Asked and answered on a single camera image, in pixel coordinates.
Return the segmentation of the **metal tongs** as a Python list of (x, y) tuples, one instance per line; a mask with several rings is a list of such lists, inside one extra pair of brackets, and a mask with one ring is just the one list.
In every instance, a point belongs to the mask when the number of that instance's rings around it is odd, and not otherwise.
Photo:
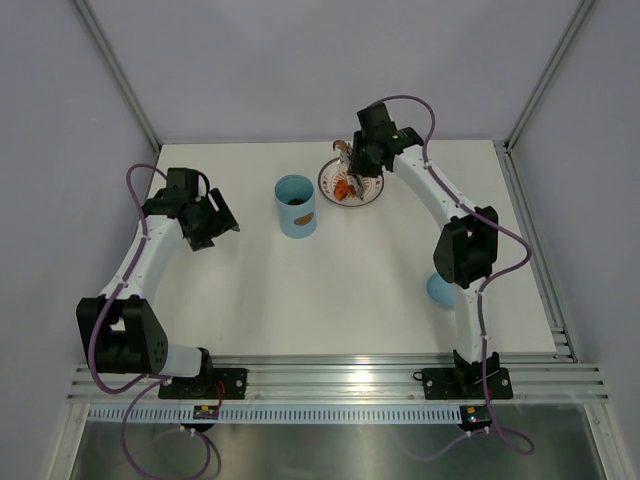
[(364, 184), (361, 177), (352, 171), (352, 146), (345, 140), (338, 139), (333, 142), (332, 148), (339, 152), (339, 163), (346, 168), (344, 183), (338, 188), (338, 193), (334, 194), (334, 196), (338, 200), (343, 200), (348, 195), (353, 195), (362, 200), (364, 197)]

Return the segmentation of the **blue cylindrical lunch container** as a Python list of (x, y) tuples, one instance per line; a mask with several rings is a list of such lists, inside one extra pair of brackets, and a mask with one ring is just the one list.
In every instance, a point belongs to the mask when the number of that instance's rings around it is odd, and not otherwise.
[[(274, 187), (279, 226), (284, 235), (292, 239), (304, 239), (317, 227), (314, 184), (302, 175), (286, 175)], [(291, 199), (303, 199), (303, 205), (288, 206)]]

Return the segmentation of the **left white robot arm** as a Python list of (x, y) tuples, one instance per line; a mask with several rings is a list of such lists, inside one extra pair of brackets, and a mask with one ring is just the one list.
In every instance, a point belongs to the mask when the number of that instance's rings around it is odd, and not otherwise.
[(162, 189), (139, 209), (134, 241), (118, 271), (96, 297), (80, 300), (76, 319), (94, 382), (115, 394), (102, 374), (181, 378), (195, 398), (215, 388), (215, 372), (202, 365), (204, 350), (168, 339), (152, 304), (174, 250), (210, 248), (213, 239), (239, 229), (219, 189), (200, 197), (190, 190)]

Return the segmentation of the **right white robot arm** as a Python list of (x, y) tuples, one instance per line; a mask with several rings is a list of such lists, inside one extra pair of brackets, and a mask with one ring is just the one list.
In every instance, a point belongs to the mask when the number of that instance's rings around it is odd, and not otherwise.
[(496, 221), (497, 212), (479, 209), (428, 157), (424, 142), (411, 128), (362, 127), (354, 133), (350, 170), (375, 177), (385, 170), (408, 185), (429, 210), (441, 229), (433, 262), (439, 276), (453, 286), (457, 342), (454, 362), (456, 389), (476, 396), (490, 381), (482, 360), (482, 341), (477, 310), (480, 284), (488, 278), (497, 259), (497, 232), (477, 220), (476, 213)]

